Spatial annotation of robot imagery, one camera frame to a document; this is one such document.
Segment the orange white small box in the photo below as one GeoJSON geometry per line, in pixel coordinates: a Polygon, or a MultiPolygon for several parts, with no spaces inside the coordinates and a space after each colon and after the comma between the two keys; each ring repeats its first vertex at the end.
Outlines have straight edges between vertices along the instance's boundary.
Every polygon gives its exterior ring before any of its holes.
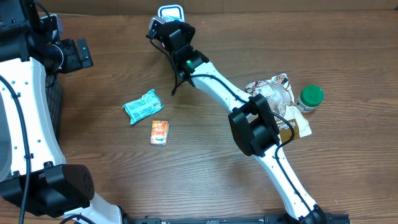
{"type": "Polygon", "coordinates": [[[151,127],[150,143],[166,146],[169,138],[169,122],[153,120],[151,127]]]}

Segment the teal Kleenex tissue pack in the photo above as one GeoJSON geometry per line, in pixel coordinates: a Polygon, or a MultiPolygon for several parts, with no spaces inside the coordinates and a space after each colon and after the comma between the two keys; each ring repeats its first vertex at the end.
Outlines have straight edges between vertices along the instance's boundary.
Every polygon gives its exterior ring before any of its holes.
{"type": "Polygon", "coordinates": [[[161,18],[162,18],[165,22],[173,22],[173,21],[185,22],[182,18],[174,17],[174,16],[161,16],[161,18]]]}

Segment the brown white snack bag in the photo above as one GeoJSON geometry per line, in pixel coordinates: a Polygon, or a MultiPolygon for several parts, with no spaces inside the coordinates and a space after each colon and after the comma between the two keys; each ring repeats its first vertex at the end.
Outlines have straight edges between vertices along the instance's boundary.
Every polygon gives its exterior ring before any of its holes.
{"type": "Polygon", "coordinates": [[[294,128],[294,140],[312,134],[308,120],[294,103],[294,94],[286,73],[268,80],[251,82],[246,85],[245,90],[252,96],[261,94],[266,98],[271,110],[282,116],[294,128]]]}

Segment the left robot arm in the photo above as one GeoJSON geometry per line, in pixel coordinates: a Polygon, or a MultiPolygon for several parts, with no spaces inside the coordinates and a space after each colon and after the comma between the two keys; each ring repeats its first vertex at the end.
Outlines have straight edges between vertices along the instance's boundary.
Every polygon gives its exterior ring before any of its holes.
{"type": "Polygon", "coordinates": [[[95,192],[86,166],[68,164],[57,142],[46,92],[49,76],[92,67],[85,39],[61,39],[55,14],[39,16],[36,1],[1,2],[1,98],[11,142],[9,179],[1,197],[20,214],[62,222],[128,223],[95,192]]]}

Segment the green lid jar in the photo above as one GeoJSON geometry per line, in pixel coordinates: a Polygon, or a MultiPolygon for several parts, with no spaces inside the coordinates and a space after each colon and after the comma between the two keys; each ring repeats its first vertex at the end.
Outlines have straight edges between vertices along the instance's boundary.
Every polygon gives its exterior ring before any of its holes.
{"type": "Polygon", "coordinates": [[[316,85],[306,86],[296,101],[296,107],[302,113],[310,113],[321,104],[324,99],[323,90],[316,85]]]}

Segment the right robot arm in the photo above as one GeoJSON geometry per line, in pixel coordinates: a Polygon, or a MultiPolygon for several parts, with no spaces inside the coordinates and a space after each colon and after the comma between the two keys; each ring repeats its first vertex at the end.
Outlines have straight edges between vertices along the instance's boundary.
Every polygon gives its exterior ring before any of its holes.
{"type": "Polygon", "coordinates": [[[175,74],[175,85],[189,82],[204,91],[227,112],[233,139],[247,156],[254,156],[277,189],[287,212],[288,223],[326,223],[326,215],[298,180],[283,152],[277,120],[262,95],[241,91],[190,42],[195,28],[178,20],[153,18],[147,38],[163,43],[164,53],[175,74]]]}

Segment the teal snack packet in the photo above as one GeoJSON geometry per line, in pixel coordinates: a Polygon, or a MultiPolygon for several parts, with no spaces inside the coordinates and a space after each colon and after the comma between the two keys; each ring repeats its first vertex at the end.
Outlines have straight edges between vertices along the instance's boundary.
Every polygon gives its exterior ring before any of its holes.
{"type": "Polygon", "coordinates": [[[154,89],[149,90],[139,99],[123,105],[123,108],[130,117],[130,125],[134,125],[140,120],[159,112],[163,107],[164,105],[161,103],[154,89]]]}

